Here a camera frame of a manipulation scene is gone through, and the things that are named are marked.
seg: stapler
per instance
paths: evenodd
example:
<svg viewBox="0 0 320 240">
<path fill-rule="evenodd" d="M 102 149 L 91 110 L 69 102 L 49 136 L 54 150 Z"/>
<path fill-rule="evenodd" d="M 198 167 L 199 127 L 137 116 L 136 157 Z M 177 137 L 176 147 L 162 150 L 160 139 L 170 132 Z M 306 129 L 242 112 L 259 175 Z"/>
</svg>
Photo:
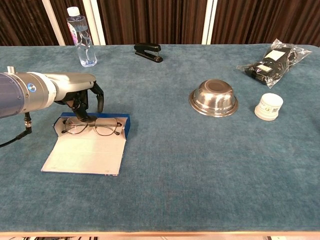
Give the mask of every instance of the stapler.
<svg viewBox="0 0 320 240">
<path fill-rule="evenodd" d="M 156 63 L 161 63 L 163 58 L 159 56 L 159 52 L 161 51 L 161 47 L 156 43 L 138 43 L 134 45 L 134 49 L 136 50 L 135 54 L 144 57 L 146 59 L 152 60 Z"/>
</svg>

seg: eyeglass temple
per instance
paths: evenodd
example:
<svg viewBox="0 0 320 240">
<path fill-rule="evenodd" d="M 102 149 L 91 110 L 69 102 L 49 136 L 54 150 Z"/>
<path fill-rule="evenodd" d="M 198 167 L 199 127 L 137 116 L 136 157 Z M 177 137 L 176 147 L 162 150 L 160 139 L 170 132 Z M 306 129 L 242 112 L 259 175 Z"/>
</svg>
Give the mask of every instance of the eyeglass temple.
<svg viewBox="0 0 320 240">
<path fill-rule="evenodd" d="M 86 126 L 88 124 L 81 124 L 81 123 L 68 123 L 69 126 Z M 117 124 L 95 124 L 96 127 L 121 127 L 122 124 L 120 122 L 117 122 Z"/>
</svg>

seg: stainless steel bowl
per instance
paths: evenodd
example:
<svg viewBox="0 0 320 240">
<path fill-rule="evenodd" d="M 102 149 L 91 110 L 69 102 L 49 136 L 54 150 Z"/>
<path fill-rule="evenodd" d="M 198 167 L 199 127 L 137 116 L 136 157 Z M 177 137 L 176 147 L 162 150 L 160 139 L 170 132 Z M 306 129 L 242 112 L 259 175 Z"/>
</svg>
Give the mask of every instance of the stainless steel bowl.
<svg viewBox="0 0 320 240">
<path fill-rule="evenodd" d="M 209 79 L 191 92 L 189 103 L 199 113 L 212 117 L 225 117 L 238 109 L 234 90 L 225 81 Z"/>
</svg>

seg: robotic arm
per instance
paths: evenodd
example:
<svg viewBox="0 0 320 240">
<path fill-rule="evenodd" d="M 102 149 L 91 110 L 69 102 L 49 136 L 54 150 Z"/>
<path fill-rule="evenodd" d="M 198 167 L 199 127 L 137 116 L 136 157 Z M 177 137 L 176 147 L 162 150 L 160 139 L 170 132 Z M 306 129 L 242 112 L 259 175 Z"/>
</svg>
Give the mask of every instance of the robotic arm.
<svg viewBox="0 0 320 240">
<path fill-rule="evenodd" d="M 104 92 L 92 74 L 18 73 L 14 67 L 8 66 L 8 72 L 0 73 L 0 119 L 25 113 L 26 134 L 29 134 L 31 133 L 29 112 L 47 108 L 56 102 L 68 105 L 80 121 L 92 122 L 96 118 L 86 112 L 89 107 L 88 89 L 96 94 L 97 111 L 101 113 L 104 108 Z"/>
</svg>

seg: plastic bag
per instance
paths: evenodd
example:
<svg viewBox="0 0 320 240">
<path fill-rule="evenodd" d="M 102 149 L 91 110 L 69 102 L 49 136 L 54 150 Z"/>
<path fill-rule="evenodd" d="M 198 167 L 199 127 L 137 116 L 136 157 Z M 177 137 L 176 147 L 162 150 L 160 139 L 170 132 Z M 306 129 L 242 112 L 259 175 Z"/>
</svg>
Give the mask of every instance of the plastic bag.
<svg viewBox="0 0 320 240">
<path fill-rule="evenodd" d="M 294 44 L 276 39 L 259 62 L 238 65 L 248 76 L 272 88 L 289 69 L 311 53 Z"/>
</svg>

